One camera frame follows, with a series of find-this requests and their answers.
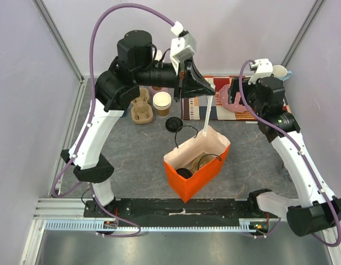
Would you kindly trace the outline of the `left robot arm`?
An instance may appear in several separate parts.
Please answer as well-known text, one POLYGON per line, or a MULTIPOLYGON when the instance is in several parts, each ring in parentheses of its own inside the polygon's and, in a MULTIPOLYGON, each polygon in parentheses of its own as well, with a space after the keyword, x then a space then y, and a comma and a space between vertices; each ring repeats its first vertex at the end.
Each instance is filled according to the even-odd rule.
POLYGON ((133 30, 117 43, 117 57, 108 70, 92 82, 94 97, 89 114, 74 145, 62 150, 61 157, 73 165, 73 173, 81 182, 92 185, 98 201, 96 211, 103 217, 113 215, 115 196, 110 185, 114 167, 101 154, 113 126, 130 103, 140 96, 140 86, 174 89, 174 100, 213 96, 215 87, 197 70, 193 56, 196 41, 188 32, 172 39, 170 62, 156 60, 156 46, 150 33, 133 30))

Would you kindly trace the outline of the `orange paper gift bag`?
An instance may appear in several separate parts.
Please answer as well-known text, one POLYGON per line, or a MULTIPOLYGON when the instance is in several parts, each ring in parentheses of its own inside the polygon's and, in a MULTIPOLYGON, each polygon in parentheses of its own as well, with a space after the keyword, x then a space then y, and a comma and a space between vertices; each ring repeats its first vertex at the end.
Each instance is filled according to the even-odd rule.
POLYGON ((183 202, 220 173, 230 147, 227 137, 208 126, 164 155, 168 184, 183 202))

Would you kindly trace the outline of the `pink straw holder cup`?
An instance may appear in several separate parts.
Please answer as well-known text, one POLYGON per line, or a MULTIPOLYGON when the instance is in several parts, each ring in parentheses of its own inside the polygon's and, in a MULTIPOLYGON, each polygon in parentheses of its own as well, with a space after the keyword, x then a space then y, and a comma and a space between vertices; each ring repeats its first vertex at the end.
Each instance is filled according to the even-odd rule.
POLYGON ((150 94, 151 94, 152 96, 154 96, 156 93, 159 93, 159 92, 166 92, 166 93, 170 94, 169 88, 167 88, 167 87, 155 87, 155 86, 151 86, 151 88, 150 88, 150 94))

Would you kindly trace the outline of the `stacked cardboard cup carriers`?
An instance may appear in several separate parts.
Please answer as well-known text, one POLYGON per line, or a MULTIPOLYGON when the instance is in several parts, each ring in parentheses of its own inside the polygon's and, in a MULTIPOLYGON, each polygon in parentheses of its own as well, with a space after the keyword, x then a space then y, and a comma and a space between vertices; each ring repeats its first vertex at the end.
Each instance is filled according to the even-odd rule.
POLYGON ((153 120, 153 110, 150 105, 150 94, 147 88, 140 88, 140 96, 132 102, 131 118, 136 124, 147 124, 153 120))

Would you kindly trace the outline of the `black plastic cup lid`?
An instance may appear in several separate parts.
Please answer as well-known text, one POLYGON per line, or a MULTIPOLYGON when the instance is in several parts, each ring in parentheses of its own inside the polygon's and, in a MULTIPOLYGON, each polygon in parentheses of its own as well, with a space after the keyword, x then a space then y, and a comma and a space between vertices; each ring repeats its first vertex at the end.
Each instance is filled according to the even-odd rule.
POLYGON ((177 172, 178 175, 180 175, 184 179, 189 179, 193 175, 191 170, 189 170, 187 168, 179 168, 179 169, 176 170, 176 172, 177 172))

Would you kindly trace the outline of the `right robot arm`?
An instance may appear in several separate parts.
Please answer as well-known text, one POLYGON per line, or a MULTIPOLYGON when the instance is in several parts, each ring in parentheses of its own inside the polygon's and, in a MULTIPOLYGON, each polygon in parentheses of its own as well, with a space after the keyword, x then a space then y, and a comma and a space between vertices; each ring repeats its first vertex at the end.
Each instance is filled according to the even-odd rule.
POLYGON ((272 213, 286 220, 297 236, 335 227, 340 242, 341 198, 320 175, 296 119, 284 106, 283 81, 271 76, 251 83, 249 78, 236 77, 228 90, 229 103, 234 103, 237 93, 241 95, 239 103, 258 119, 260 131, 282 159, 298 195, 297 199, 289 199, 269 189, 251 192, 248 214, 257 218, 272 213))

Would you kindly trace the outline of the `cardboard cup carrier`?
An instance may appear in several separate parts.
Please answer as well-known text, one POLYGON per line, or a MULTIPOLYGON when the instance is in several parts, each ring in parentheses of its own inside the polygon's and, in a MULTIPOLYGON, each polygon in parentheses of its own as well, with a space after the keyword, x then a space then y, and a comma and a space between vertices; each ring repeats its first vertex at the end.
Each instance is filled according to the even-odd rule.
POLYGON ((194 174, 197 170, 211 162, 214 158, 216 158, 216 155, 214 154, 203 153, 190 163, 189 169, 192 174, 194 174))

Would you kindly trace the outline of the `stack of paper cups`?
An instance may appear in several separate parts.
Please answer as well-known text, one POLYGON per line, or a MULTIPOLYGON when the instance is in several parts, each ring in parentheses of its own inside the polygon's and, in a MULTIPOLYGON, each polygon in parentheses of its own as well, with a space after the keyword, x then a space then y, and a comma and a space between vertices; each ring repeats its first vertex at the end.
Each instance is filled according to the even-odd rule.
POLYGON ((158 92, 152 100, 158 116, 165 117, 169 114, 172 103, 172 97, 169 93, 158 92))

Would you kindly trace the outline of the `colourful patchwork placemat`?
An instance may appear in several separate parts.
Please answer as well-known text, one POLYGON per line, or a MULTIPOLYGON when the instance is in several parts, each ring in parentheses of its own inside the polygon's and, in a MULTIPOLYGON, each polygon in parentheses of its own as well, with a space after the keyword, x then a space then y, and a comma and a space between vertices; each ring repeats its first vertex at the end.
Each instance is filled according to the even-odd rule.
MULTIPOLYGON (((220 90, 228 89, 235 76, 205 76, 209 83, 216 87, 216 94, 211 103, 210 120, 236 120, 254 122, 256 119, 246 110, 245 112, 231 112, 223 107, 220 101, 220 90)), ((206 117, 207 96, 185 98, 181 100, 181 119, 204 120, 206 117)))

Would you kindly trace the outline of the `single white straw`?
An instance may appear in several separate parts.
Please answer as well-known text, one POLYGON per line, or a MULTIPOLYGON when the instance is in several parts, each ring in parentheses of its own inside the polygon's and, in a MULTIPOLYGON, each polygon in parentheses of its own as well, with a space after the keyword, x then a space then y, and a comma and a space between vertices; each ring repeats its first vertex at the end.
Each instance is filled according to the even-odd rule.
POLYGON ((211 114, 211 106, 212 106, 212 101, 213 101, 214 96, 207 96, 206 98, 207 98, 207 106, 206 106, 206 115, 205 115, 205 120, 204 120, 204 127, 203 127, 202 133, 201 133, 202 137, 207 136, 210 114, 211 114))

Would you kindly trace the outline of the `light blue mug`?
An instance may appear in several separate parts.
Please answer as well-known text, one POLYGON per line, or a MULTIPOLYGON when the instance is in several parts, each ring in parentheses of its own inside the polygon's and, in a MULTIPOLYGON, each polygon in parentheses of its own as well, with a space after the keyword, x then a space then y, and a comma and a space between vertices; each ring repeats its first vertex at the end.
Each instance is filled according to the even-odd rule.
POLYGON ((292 72, 282 65, 274 65, 272 74, 279 80, 286 81, 292 76, 292 72))

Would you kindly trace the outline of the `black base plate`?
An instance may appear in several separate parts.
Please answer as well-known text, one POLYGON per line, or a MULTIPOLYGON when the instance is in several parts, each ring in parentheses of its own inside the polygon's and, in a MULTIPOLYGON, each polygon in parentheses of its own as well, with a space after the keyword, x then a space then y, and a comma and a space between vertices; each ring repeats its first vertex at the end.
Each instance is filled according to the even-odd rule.
POLYGON ((248 200, 122 198, 105 209, 138 225, 234 225, 240 219, 265 222, 276 216, 254 207, 248 200))

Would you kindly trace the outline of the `stack of black lids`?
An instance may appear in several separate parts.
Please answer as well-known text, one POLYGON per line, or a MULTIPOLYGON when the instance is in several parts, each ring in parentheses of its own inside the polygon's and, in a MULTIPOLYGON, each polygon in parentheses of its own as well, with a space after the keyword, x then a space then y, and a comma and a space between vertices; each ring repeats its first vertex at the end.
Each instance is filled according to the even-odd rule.
POLYGON ((166 129, 171 133, 176 133, 183 126, 183 122, 179 117, 173 116, 166 120, 166 129))

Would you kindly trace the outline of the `aluminium front rail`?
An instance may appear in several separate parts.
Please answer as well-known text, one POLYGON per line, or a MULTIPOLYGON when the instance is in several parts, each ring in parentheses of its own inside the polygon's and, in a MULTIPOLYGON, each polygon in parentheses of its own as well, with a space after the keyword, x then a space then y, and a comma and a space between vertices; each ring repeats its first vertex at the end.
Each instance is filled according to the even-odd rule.
MULTIPOLYGON (((258 208, 256 203, 251 200, 248 201, 251 202, 254 207, 258 208)), ((277 211, 265 210, 263 212, 275 215, 277 211)), ((93 199, 82 202, 79 199, 68 198, 40 199, 34 215, 36 217, 44 216, 53 218, 109 218, 110 215, 108 215, 108 213, 107 210, 103 211, 93 199)))

